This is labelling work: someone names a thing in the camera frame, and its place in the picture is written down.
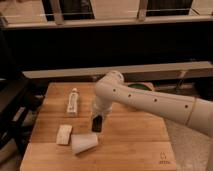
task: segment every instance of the small label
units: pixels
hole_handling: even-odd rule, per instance
[[[161,160],[159,161],[159,164],[171,164],[171,162],[167,160],[166,154],[164,152],[160,153],[160,159]]]

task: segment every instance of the wooden cutting board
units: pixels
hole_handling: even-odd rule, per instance
[[[74,155],[71,145],[55,143],[60,124],[73,134],[91,132],[93,83],[51,83],[27,147],[21,171],[175,171],[176,162],[164,120],[115,103],[98,134],[99,145]],[[79,115],[66,113],[72,88],[80,92]]]

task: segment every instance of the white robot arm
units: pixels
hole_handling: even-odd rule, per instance
[[[101,132],[102,119],[112,102],[123,103],[161,116],[213,137],[213,102],[195,97],[139,90],[127,87],[123,75],[111,71],[95,85],[92,104],[92,131]],[[207,171],[213,170],[213,150]]]

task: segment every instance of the overturned cup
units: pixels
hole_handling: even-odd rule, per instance
[[[72,151],[74,154],[78,154],[98,145],[98,138],[95,133],[73,134],[71,136]]]

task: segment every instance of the black chair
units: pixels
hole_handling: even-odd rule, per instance
[[[30,91],[30,79],[26,78],[12,59],[0,30],[0,149],[14,139],[20,154],[24,154],[28,137],[24,132],[33,125],[23,126],[30,110],[35,111],[42,103]],[[18,117],[17,112],[23,109]]]

